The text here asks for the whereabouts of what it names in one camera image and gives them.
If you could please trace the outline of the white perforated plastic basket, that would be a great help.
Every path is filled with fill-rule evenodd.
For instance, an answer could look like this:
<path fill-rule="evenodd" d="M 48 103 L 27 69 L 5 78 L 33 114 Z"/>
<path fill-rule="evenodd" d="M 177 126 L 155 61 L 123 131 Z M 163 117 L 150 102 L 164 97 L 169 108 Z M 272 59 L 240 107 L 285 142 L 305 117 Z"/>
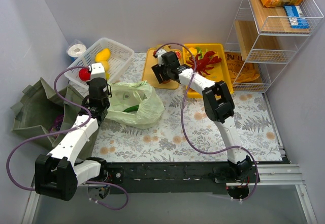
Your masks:
<path fill-rule="evenodd" d="M 81 41 L 74 40 L 67 49 L 67 55 L 73 60 L 71 67 L 100 63 L 104 66 L 109 83 L 120 78 L 130 66 L 134 54 L 134 50 L 108 38 L 100 38 L 89 48 Z"/>

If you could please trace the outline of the pale yellow toy lemon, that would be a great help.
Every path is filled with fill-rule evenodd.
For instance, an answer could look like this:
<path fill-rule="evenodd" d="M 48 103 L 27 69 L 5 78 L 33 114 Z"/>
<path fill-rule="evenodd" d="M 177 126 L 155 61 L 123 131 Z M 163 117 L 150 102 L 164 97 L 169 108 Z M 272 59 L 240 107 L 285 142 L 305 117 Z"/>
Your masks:
<path fill-rule="evenodd" d="M 108 72 L 110 68 L 109 63 L 106 60 L 103 60 L 100 63 L 103 65 L 105 72 Z"/>

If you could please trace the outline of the green toy cucumber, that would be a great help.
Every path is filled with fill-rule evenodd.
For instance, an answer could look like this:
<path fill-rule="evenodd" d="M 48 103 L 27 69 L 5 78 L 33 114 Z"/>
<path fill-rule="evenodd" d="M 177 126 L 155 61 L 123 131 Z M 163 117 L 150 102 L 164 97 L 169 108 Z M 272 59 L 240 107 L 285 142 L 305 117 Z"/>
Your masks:
<path fill-rule="evenodd" d="M 138 111 L 139 106 L 140 105 L 131 106 L 129 108 L 124 109 L 123 112 L 126 112 L 126 113 L 136 112 L 136 111 Z"/>

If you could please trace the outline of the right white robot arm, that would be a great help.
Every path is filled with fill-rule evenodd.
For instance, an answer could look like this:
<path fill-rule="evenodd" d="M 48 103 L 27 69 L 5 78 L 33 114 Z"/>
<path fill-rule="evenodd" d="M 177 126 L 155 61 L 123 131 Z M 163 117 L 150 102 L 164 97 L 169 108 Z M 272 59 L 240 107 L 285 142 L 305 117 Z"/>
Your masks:
<path fill-rule="evenodd" d="M 224 81 L 215 82 L 202 76 L 199 71 L 199 64 L 196 57 L 191 57 L 193 67 L 186 64 L 181 65 L 175 52 L 158 49 L 154 51 L 153 57 L 158 64 L 152 66 L 152 70 L 159 83 L 173 80 L 179 84 L 186 85 L 199 93 L 204 102 L 204 109 L 207 117 L 217 126 L 223 139 L 225 149 L 215 152 L 205 152 L 196 148 L 187 136 L 184 125 L 184 107 L 186 97 L 183 97 L 181 106 L 181 126 L 184 136 L 191 148 L 201 154 L 214 155 L 222 152 L 227 153 L 227 162 L 230 166 L 230 174 L 235 180 L 245 179 L 252 169 L 252 158 L 246 149 L 243 148 L 239 134 L 236 130 L 234 120 L 235 104 Z"/>

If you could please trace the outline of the olive green canvas bag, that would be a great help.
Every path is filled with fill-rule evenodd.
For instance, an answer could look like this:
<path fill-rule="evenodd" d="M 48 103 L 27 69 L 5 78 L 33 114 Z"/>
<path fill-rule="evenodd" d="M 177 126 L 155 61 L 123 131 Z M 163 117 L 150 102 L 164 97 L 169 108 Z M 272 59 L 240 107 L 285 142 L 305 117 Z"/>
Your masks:
<path fill-rule="evenodd" d="M 71 85 L 60 90 L 59 93 L 78 105 L 84 99 L 84 96 Z M 55 119 L 59 116 L 64 117 L 63 123 L 58 130 L 71 128 L 80 111 L 78 107 L 59 98 L 54 89 L 43 78 L 40 78 L 33 86 L 28 85 L 23 90 L 23 94 L 20 101 L 11 107 L 15 114 L 11 132 L 25 139 L 48 134 L 54 125 Z M 86 142 L 83 146 L 78 158 L 86 159 L 91 156 L 97 135 L 98 130 L 91 135 L 89 142 Z M 36 139 L 34 142 L 50 151 L 61 142 L 64 136 L 50 136 Z"/>

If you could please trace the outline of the purple candy bag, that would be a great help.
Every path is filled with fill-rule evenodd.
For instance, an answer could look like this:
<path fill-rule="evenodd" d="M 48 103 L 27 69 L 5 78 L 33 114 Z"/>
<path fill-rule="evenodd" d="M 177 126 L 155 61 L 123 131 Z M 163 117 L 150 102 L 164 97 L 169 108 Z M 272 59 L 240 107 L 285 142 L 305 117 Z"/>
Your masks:
<path fill-rule="evenodd" d="M 49 132 L 53 133 L 53 132 L 59 132 L 61 125 L 63 123 L 63 119 L 64 119 L 64 115 L 59 115 L 55 118 L 53 125 L 51 126 Z"/>

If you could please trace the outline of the light green plastic bag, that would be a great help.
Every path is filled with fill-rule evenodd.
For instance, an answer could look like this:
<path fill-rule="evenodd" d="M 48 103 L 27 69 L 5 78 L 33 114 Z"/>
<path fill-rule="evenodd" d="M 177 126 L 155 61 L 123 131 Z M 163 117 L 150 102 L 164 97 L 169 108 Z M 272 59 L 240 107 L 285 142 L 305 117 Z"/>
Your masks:
<path fill-rule="evenodd" d="M 147 81 L 112 83 L 112 97 L 106 119 L 148 129 L 155 126 L 165 107 L 153 86 Z"/>

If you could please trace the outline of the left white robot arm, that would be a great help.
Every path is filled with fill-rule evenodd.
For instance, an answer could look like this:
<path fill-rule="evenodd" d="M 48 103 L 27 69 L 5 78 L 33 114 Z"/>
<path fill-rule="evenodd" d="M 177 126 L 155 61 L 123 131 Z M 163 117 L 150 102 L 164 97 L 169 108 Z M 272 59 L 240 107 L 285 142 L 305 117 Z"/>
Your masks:
<path fill-rule="evenodd" d="M 35 162 L 35 190 L 40 195 L 64 201 L 70 200 L 77 187 L 89 179 L 103 180 L 105 160 L 89 157 L 81 163 L 76 160 L 89 138 L 99 129 L 109 108 L 111 96 L 104 78 L 93 78 L 88 86 L 89 95 L 82 101 L 86 110 L 76 118 L 76 130 L 69 132 L 47 155 L 39 155 Z"/>

